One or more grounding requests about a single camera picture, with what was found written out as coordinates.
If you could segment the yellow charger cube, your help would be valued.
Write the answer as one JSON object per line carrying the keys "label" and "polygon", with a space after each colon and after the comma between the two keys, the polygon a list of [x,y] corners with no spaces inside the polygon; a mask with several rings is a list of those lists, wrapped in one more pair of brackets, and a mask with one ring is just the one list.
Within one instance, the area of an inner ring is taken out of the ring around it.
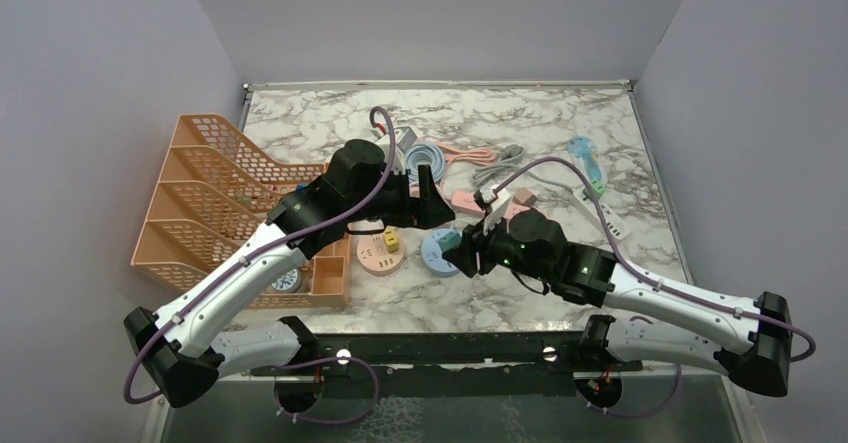
{"label": "yellow charger cube", "polygon": [[397,253],[400,250],[400,240],[395,229],[386,228],[383,231],[383,241],[389,253]]}

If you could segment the teal charger cube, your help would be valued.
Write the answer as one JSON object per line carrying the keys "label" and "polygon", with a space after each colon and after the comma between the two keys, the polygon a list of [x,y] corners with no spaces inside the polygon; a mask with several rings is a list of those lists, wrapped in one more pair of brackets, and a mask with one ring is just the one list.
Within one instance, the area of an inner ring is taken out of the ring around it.
{"label": "teal charger cube", "polygon": [[455,230],[446,230],[438,239],[438,246],[442,253],[458,248],[462,243],[462,235]]}

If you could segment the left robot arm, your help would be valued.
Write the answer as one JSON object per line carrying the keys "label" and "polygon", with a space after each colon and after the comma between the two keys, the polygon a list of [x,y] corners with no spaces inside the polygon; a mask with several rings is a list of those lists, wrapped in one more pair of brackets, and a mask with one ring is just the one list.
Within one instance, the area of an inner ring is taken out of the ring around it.
{"label": "left robot arm", "polygon": [[155,397],[132,395],[140,369],[174,408],[194,402],[222,377],[273,365],[294,374],[309,369],[313,345],[284,322],[231,333],[224,328],[279,277],[342,239],[353,222],[430,230],[454,220],[430,169],[419,170],[419,194],[413,197],[408,174],[392,170],[393,154],[366,140],[346,142],[325,173],[284,195],[244,245],[198,285],[155,311],[130,312],[124,327],[135,359],[124,382],[125,401]]}

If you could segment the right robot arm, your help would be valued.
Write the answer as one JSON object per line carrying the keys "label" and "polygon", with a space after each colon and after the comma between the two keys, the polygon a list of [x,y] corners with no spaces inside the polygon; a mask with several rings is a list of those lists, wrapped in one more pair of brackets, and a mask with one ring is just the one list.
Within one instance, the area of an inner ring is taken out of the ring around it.
{"label": "right robot arm", "polygon": [[661,278],[609,251],[568,241],[558,223],[536,210],[492,226],[468,225],[438,245],[443,258],[468,277],[502,266],[569,303],[658,321],[658,327],[642,330],[615,319],[589,323],[576,346],[589,369],[664,361],[716,372],[759,395],[788,393],[791,319],[779,294],[739,297]]}

